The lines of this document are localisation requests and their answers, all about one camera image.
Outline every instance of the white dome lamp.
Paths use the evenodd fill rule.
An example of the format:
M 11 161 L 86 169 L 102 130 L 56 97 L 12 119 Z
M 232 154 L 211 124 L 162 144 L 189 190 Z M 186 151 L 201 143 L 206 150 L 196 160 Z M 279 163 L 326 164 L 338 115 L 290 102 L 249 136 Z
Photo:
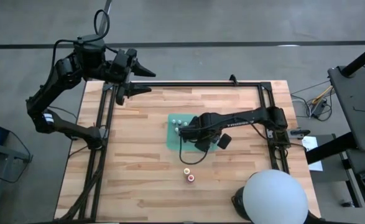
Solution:
M 308 216 L 300 183 L 279 170 L 253 174 L 232 201 L 237 213 L 255 224 L 303 224 Z

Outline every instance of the concrete floor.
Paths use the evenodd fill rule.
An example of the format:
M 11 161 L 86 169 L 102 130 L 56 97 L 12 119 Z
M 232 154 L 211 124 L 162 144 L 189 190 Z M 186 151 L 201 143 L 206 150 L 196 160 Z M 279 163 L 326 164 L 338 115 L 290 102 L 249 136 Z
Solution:
M 105 0 L 0 1 L 0 44 L 51 44 L 93 33 L 93 14 Z M 365 40 L 365 0 L 266 1 L 113 1 L 107 42 Z M 346 65 L 365 46 L 223 47 L 138 49 L 156 80 L 287 80 L 290 91 L 327 80 L 327 70 Z M 61 49 L 57 58 L 70 49 Z M 0 204 L 0 223 L 52 219 L 62 183 L 70 140 L 62 134 L 39 134 L 24 100 L 47 78 L 51 50 L 0 50 L 0 126 L 13 130 L 34 154 L 16 184 L 9 184 Z M 310 99 L 327 85 L 297 95 Z M 54 106 L 78 112 L 84 83 L 66 91 Z M 304 108 L 295 104 L 297 115 Z M 69 115 L 59 112 L 65 119 Z M 313 134 L 348 132 L 338 100 L 327 122 L 298 118 Z M 350 209 L 336 212 L 344 186 L 315 184 L 323 218 L 346 221 Z M 365 223 L 365 215 L 357 217 Z

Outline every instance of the cable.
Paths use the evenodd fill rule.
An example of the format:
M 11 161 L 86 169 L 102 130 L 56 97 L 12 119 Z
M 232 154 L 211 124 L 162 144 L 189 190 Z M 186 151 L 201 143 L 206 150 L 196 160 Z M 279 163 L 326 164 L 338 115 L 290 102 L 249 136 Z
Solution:
M 110 26 L 110 19 L 109 19 L 109 15 L 105 12 L 105 11 L 103 11 L 103 13 L 104 13 L 104 15 L 105 15 L 105 17 L 106 17 L 106 28 L 107 28 L 107 30 L 109 30 L 108 29 L 108 26 Z M 95 18 L 94 18 L 94 30 L 95 30 L 95 34 L 96 35 L 99 35 L 99 32 L 98 32 L 98 28 L 97 28 L 97 26 L 96 26 L 96 17 L 97 17 L 98 15 L 97 14 L 95 14 Z M 110 48 L 110 47 L 108 47 L 106 44 L 105 44 L 105 47 L 106 47 L 106 49 L 108 49 L 108 50 L 110 50 L 110 51 L 112 51 L 113 53 L 119 53 L 119 51 L 118 50 L 114 50 L 114 49 L 112 49 L 112 48 Z
M 74 154 L 76 154 L 76 153 L 78 153 L 78 152 L 80 152 L 81 150 L 83 150 L 83 149 L 85 149 L 85 148 L 87 148 L 88 146 L 84 146 L 84 147 L 82 147 L 81 149 L 79 149 L 79 150 L 77 150 L 77 151 L 75 151 L 75 152 L 72 152 L 69 156 L 68 156 L 68 158 L 70 158 L 72 155 L 74 155 Z
M 68 113 L 68 114 L 72 115 L 74 118 L 76 118 L 76 121 L 77 121 L 77 116 L 75 114 L 73 114 L 72 112 L 70 112 L 70 111 L 67 111 L 63 108 L 59 108 L 59 107 L 56 107 L 56 106 L 48 106 L 48 108 L 52 108 L 52 109 L 56 109 L 56 110 L 60 110 L 60 111 L 63 111 L 65 113 Z
M 308 106 L 308 103 L 303 99 L 303 98 L 301 98 L 301 97 L 299 97 L 299 96 L 295 96 L 295 95 L 293 95 L 293 94 L 290 94 L 290 96 L 292 96 L 292 97 L 296 97 L 296 98 L 298 98 L 299 100 L 301 100 L 303 103 L 304 103 L 304 105 L 307 107 L 307 110 L 309 110 L 309 114 L 311 114 L 311 108 Z
M 203 161 L 203 159 L 206 158 L 207 152 L 208 152 L 208 149 L 206 150 L 205 155 L 201 159 L 199 159 L 198 161 L 196 161 L 196 162 L 185 162 L 182 159 L 182 136 L 180 136 L 180 161 L 183 162 L 184 164 L 186 164 L 186 165 L 196 165 L 196 164 L 200 163 L 201 161 Z
M 13 134 L 14 136 L 15 136 L 15 138 L 17 138 L 18 139 L 18 141 L 23 145 L 23 147 L 25 148 L 25 150 L 27 151 L 27 154 L 28 154 L 28 157 L 29 157 L 29 161 L 28 162 L 26 162 L 26 165 L 25 165 L 25 167 L 22 169 L 22 171 L 21 171 L 21 173 L 19 174 L 19 176 L 18 176 L 18 178 L 16 179 L 16 180 L 7 180 L 7 179 L 4 179 L 4 178 L 2 178 L 2 177 L 0 177 L 0 180 L 3 180 L 3 181 L 5 181 L 5 182 L 8 182 L 8 183 L 11 183 L 11 184 L 13 184 L 13 183 L 16 183 L 19 179 L 20 179 L 20 177 L 22 176 L 22 174 L 25 172 L 25 170 L 26 170 L 26 168 L 27 168 L 27 166 L 32 162 L 32 159 L 33 159 L 33 157 L 31 156 L 31 154 L 30 154 L 30 151 L 28 150 L 28 148 L 26 147 L 26 145 L 22 142 L 22 140 L 18 137 L 18 135 L 16 135 L 13 131 L 9 131 L 11 134 Z
M 231 119 L 239 119 L 239 118 L 226 118 L 224 120 L 221 120 L 221 121 L 218 121 L 217 123 L 214 123 L 214 124 L 211 124 L 209 126 L 205 126 L 205 127 L 202 127 L 202 128 L 194 128 L 194 129 L 181 129 L 181 132 L 190 132 L 190 131 L 201 131 L 201 130 L 204 130 L 204 129 L 207 129 L 207 128 L 211 128 L 213 126 L 216 126 L 216 125 L 219 125 L 220 123 L 222 122 L 225 122 L 225 121 L 229 121 Z
M 318 86 L 318 85 L 322 85 L 322 84 L 327 83 L 327 82 L 330 82 L 330 81 L 329 81 L 329 80 L 328 80 L 328 81 L 324 81 L 324 82 L 321 82 L 321 83 L 319 83 L 319 84 L 316 84 L 316 85 L 310 86 L 310 87 L 308 87 L 308 88 L 305 88 L 305 89 L 302 89 L 302 90 L 299 90 L 299 91 L 295 91 L 295 92 L 293 92 L 293 93 L 291 93 L 291 94 L 296 94 L 296 93 L 299 93 L 299 92 L 301 92 L 301 91 L 309 90 L 310 88 L 313 88 L 313 87 Z
M 82 42 L 79 42 L 78 40 L 67 40 L 67 39 L 60 39 L 60 40 L 57 40 L 54 45 L 53 45 L 53 49 L 52 49 L 52 59 L 51 59 L 51 69 L 50 69 L 50 74 L 52 74 L 53 72 L 53 65 L 55 64 L 55 57 L 56 57 L 56 54 L 57 54 L 57 47 L 58 47 L 58 44 L 62 43 L 62 42 L 66 42 L 66 43 L 73 43 L 73 44 L 86 44 L 86 43 L 90 43 L 90 42 L 94 42 L 94 41 L 97 41 L 97 40 L 101 40 L 103 38 L 106 37 L 106 35 L 108 34 L 109 30 L 110 30 L 110 18 L 109 18 L 109 15 L 108 13 L 106 13 L 103 9 L 100 9 L 98 10 L 96 13 L 95 13 L 95 16 L 94 16 L 94 30 L 95 30 L 95 34 L 99 35 L 98 34 L 98 29 L 96 28 L 96 20 L 98 18 L 98 15 L 100 13 L 103 13 L 105 15 L 105 19 L 106 19 L 106 30 L 105 32 L 97 37 L 97 38 L 94 38 L 94 39 L 91 39 L 91 40 L 84 40 Z
M 256 130 L 257 134 L 260 135 L 261 138 L 265 139 L 265 140 L 268 140 L 263 134 L 261 134 L 261 132 L 259 132 L 259 130 L 253 125 L 251 124 L 251 126 L 254 128 L 254 130 Z M 293 142 L 279 142 L 279 141 L 271 141 L 272 143 L 274 144 L 285 144 L 285 145 L 294 145 L 294 146 L 300 146 L 300 147 L 303 147 L 304 148 L 304 151 L 307 151 L 307 148 L 301 144 L 297 144 L 297 143 L 293 143 Z M 286 148 L 283 148 L 283 151 L 285 152 L 285 157 L 287 158 L 289 152 Z
M 330 90 L 330 113 L 327 116 L 327 118 L 325 119 L 320 119 L 319 117 L 315 117 L 315 119 L 319 120 L 319 121 L 327 121 L 328 119 L 330 119 L 331 115 L 333 114 L 333 102 L 331 101 L 331 91 L 334 89 L 334 87 Z
M 323 93 L 320 93 L 319 96 L 317 96 L 315 99 L 312 100 L 312 104 L 317 104 L 319 102 L 320 99 L 323 98 L 323 96 L 330 90 L 332 89 L 333 86 L 329 86 L 325 91 L 323 91 Z
M 324 95 L 323 97 L 324 98 L 326 98 L 326 97 L 328 97 L 328 96 L 330 96 L 331 97 L 331 95 L 333 95 L 333 94 L 335 94 L 335 91 L 334 91 L 334 87 L 332 87 L 331 88 L 331 90 L 329 91 L 329 94 L 328 95 Z M 295 95 L 292 95 L 292 96 L 294 96 L 294 97 L 296 97 L 296 98 L 299 98 L 299 99 L 301 99 L 301 100 L 304 100 L 303 98 L 301 98 L 301 97 L 298 97 L 298 96 L 295 96 Z M 307 109 L 306 109 L 306 111 L 305 111 L 305 114 L 306 114 L 306 116 L 296 116 L 296 117 L 298 117 L 298 118 L 311 118 L 311 116 L 310 116 L 310 114 L 311 114 L 311 108 L 309 107 L 309 103 L 310 102 L 312 102 L 313 100 L 315 100 L 316 98 L 313 98 L 313 99 L 311 99 L 311 100 L 308 100 L 308 101 L 305 101 L 306 102 L 306 104 L 307 104 Z M 332 108 L 331 108 L 331 106 L 329 105 L 329 104 L 327 104 L 326 103 L 326 106 L 328 106 L 329 107 L 329 110 L 327 110 L 327 111 L 324 111 L 324 112 L 322 112 L 322 113 L 320 113 L 319 115 L 321 115 L 321 114 L 325 114 L 325 113 L 327 113 L 327 112 L 330 112 L 330 113 L 332 113 Z M 326 120 L 328 120 L 329 118 L 330 118 L 330 114 L 329 114 L 329 116 L 326 118 L 326 119 L 317 119 L 317 118 L 315 118 L 315 119 L 317 119 L 317 120 L 319 120 L 319 121 L 326 121 Z
M 108 129 L 106 129 L 105 130 L 105 132 L 104 132 L 104 134 L 103 134 L 103 136 L 102 136 L 102 140 L 104 140 L 104 138 L 105 138 L 105 136 L 106 136 L 106 133 L 108 132 Z M 72 156 L 72 155 L 74 155 L 74 154 L 76 154 L 76 153 L 78 153 L 78 152 L 80 152 L 81 150 L 83 150 L 83 149 L 85 149 L 85 148 L 87 148 L 88 147 L 88 145 L 86 145 L 86 146 L 84 146 L 84 147 L 82 147 L 81 149 L 79 149 L 79 150 L 77 150 L 77 151 L 75 151 L 75 152 L 72 152 L 71 154 L 69 154 L 69 156 L 68 156 L 68 159 Z

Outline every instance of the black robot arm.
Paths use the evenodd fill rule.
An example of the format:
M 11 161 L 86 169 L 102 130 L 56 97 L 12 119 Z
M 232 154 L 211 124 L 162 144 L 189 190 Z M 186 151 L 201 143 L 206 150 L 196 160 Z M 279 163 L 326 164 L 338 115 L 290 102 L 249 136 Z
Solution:
M 101 149 L 103 138 L 98 127 L 84 128 L 64 121 L 47 107 L 65 90 L 70 90 L 81 82 L 81 79 L 94 78 L 118 86 L 116 103 L 122 105 L 124 96 L 130 97 L 151 91 L 149 87 L 129 82 L 129 74 L 155 77 L 155 74 L 144 68 L 137 59 L 137 51 L 118 50 L 113 61 L 105 60 L 106 46 L 98 35 L 79 37 L 74 43 L 74 51 L 60 59 L 52 67 L 50 75 L 40 90 L 26 100 L 27 113 L 32 118 L 35 128 L 40 133 L 58 131 L 69 138 L 78 137 L 86 141 L 89 149 Z
M 179 135 L 184 142 L 194 142 L 195 147 L 201 151 L 207 151 L 211 142 L 216 143 L 218 140 L 218 146 L 225 149 L 231 137 L 223 134 L 220 139 L 222 129 L 256 123 L 275 132 L 285 132 L 287 129 L 283 109 L 272 106 L 232 114 L 203 113 L 194 117 L 188 126 L 181 127 Z

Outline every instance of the butcher block tabletop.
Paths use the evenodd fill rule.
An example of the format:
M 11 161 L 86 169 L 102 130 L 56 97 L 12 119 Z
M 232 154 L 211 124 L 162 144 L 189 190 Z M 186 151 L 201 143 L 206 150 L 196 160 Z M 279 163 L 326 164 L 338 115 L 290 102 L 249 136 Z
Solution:
M 287 81 L 270 82 L 275 105 L 284 109 L 289 129 L 297 128 Z M 86 84 L 79 125 L 89 127 L 96 121 L 102 87 L 103 82 Z M 210 151 L 203 162 L 188 166 L 180 162 L 178 151 L 167 148 L 167 117 L 172 113 L 227 114 L 259 106 L 257 88 L 244 86 L 152 87 L 150 93 L 126 99 L 123 106 L 115 104 L 96 221 L 245 222 L 235 212 L 231 197 L 253 173 L 271 169 L 266 140 L 251 126 L 224 129 L 232 137 L 229 146 Z M 256 127 L 264 132 L 262 125 Z M 77 140 L 70 153 L 84 146 L 84 141 Z M 89 156 L 90 150 L 84 149 L 69 158 L 55 218 L 64 215 L 81 194 Z M 186 151 L 182 156 L 185 161 L 193 162 L 203 152 Z M 305 189 L 310 211 L 319 217 L 303 149 L 292 146 L 287 160 L 291 176 Z M 193 183 L 186 181 L 183 174 L 186 167 L 195 176 Z

